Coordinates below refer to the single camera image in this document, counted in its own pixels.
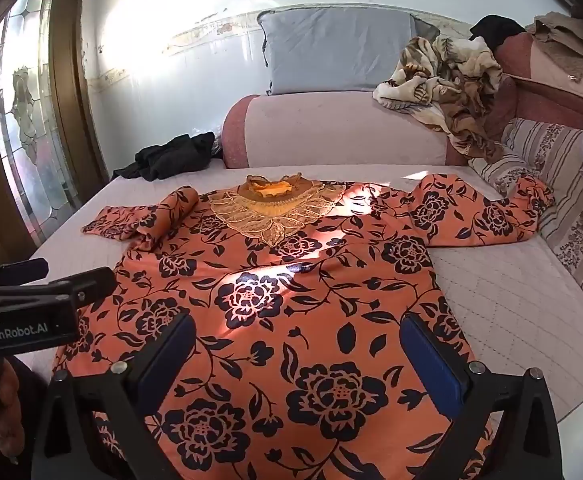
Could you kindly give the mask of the person's left hand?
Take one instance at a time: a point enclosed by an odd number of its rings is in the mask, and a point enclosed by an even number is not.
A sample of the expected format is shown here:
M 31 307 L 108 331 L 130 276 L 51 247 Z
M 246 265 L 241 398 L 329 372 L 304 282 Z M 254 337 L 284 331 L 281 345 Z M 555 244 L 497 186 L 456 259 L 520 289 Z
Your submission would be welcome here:
M 0 376 L 0 451 L 12 462 L 16 462 L 25 447 L 18 389 L 19 380 L 12 364 L 3 360 Z

